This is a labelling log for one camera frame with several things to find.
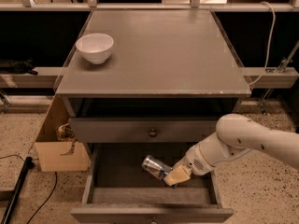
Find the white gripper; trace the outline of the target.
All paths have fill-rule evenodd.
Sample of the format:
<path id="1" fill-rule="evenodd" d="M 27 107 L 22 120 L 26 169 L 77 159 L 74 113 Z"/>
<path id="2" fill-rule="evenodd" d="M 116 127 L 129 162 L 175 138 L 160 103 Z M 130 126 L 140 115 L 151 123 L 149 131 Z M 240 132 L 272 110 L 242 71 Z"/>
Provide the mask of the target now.
<path id="1" fill-rule="evenodd" d="M 164 182 L 168 186 L 174 186 L 189 180 L 192 173 L 194 175 L 205 175 L 214 169 L 205 160 L 198 144 L 189 148 L 185 154 L 185 160 L 186 162 L 184 160 L 178 161 L 173 166 L 173 170 L 164 178 Z"/>

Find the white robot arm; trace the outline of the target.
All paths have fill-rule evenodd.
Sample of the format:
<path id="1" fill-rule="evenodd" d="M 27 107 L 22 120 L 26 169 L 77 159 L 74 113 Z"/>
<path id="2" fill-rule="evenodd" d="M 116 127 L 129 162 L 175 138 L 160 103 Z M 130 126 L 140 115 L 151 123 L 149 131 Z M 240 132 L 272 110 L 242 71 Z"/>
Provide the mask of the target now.
<path id="1" fill-rule="evenodd" d="M 205 175 L 218 165 L 245 157 L 253 150 L 265 153 L 295 169 L 299 169 L 299 134 L 273 130 L 238 114 L 221 117 L 216 131 L 190 147 L 164 178 L 174 186 Z"/>

